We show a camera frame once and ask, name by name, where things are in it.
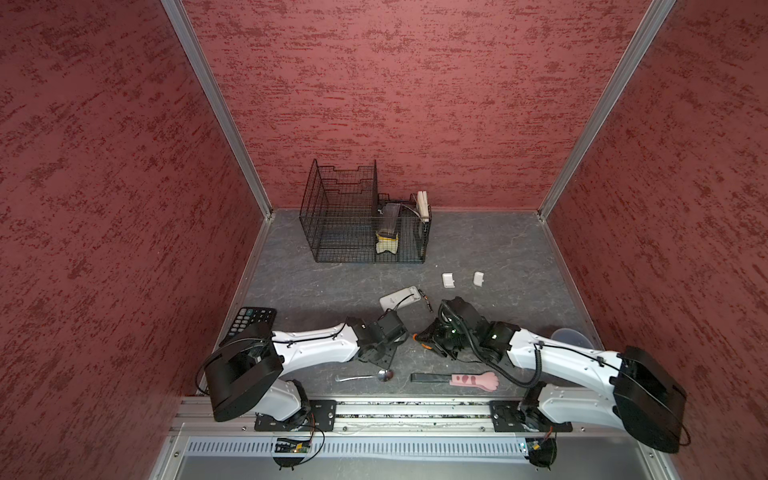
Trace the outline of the grey white remote control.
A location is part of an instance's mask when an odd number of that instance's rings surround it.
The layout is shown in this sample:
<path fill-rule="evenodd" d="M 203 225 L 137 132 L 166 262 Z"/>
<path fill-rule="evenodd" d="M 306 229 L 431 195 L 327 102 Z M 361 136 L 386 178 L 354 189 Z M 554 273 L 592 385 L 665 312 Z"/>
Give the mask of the grey white remote control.
<path fill-rule="evenodd" d="M 381 297 L 379 304 L 383 311 L 388 311 L 398 310 L 400 307 L 406 307 L 421 300 L 420 290 L 416 286 L 411 286 Z"/>

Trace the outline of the orange black screwdriver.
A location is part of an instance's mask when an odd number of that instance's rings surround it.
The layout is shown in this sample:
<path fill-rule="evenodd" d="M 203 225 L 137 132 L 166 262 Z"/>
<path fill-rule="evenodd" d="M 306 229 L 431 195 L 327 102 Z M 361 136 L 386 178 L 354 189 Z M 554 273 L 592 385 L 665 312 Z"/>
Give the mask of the orange black screwdriver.
<path fill-rule="evenodd" d="M 421 345 L 423 348 L 427 350 L 434 349 L 434 338 L 431 334 L 427 334 L 427 333 L 414 334 L 413 339 L 416 343 L 418 343 L 419 345 Z"/>

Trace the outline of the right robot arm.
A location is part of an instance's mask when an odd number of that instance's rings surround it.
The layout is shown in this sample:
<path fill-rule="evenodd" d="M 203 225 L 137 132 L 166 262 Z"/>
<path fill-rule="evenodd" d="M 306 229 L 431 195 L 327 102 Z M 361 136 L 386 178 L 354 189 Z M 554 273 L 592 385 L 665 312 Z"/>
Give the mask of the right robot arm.
<path fill-rule="evenodd" d="M 492 411 L 505 425 L 544 434 L 575 423 L 598 425 L 670 454 L 691 441 L 683 422 L 684 388 L 640 348 L 615 352 L 570 345 L 490 322 L 460 297 L 443 301 L 436 319 L 414 339 L 452 360 L 468 350 L 524 389 L 514 409 Z"/>

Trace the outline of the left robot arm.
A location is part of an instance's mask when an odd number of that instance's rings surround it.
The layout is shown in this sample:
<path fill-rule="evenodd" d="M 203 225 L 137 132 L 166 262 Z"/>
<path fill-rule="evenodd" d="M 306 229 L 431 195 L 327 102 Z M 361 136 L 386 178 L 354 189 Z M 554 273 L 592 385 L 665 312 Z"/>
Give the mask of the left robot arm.
<path fill-rule="evenodd" d="M 265 311 L 264 320 L 249 308 L 242 313 L 245 325 L 225 338 L 195 374 L 196 381 L 206 381 L 198 391 L 209 398 L 216 422 L 255 413 L 300 426 L 311 413 L 309 400 L 300 383 L 285 375 L 353 360 L 387 370 L 408 337 L 393 310 L 369 324 L 349 317 L 333 327 L 302 332 L 274 331 L 273 309 Z"/>

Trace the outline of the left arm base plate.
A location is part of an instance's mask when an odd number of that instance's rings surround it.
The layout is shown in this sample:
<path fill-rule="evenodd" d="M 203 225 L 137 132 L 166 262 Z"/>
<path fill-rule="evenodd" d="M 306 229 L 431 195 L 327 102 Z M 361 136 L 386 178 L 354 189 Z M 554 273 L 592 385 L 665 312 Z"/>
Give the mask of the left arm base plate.
<path fill-rule="evenodd" d="M 298 432 L 313 431 L 315 428 L 327 433 L 333 430 L 338 402 L 336 400 L 309 400 L 286 420 L 257 413 L 254 430 L 257 432 Z"/>

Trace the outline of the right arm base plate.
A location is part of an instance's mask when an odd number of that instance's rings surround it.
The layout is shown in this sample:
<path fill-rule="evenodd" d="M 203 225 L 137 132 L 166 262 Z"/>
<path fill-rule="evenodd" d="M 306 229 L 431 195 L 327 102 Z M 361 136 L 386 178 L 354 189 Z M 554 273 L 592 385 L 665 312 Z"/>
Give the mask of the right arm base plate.
<path fill-rule="evenodd" d="M 570 422 L 555 423 L 533 407 L 521 408 L 519 401 L 489 402 L 490 419 L 496 433 L 570 433 Z"/>

